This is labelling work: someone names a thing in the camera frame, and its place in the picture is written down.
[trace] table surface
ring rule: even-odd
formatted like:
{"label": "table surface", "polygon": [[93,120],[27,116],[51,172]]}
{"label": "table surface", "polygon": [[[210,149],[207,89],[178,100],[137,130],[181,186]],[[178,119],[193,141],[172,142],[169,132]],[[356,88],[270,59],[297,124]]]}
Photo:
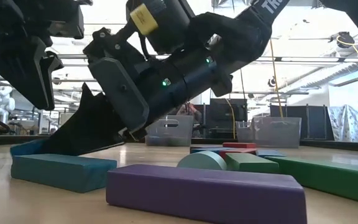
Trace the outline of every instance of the table surface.
{"label": "table surface", "polygon": [[[358,152],[312,147],[280,151],[292,157],[358,166]],[[176,166],[188,152],[188,147],[146,147],[144,144],[126,144],[85,156],[115,159],[119,166]],[[105,200],[104,189],[77,194],[11,179],[11,164],[9,146],[0,146],[0,223],[202,223],[109,206]],[[309,224],[358,223],[358,202],[311,189],[305,189],[305,192]]]}

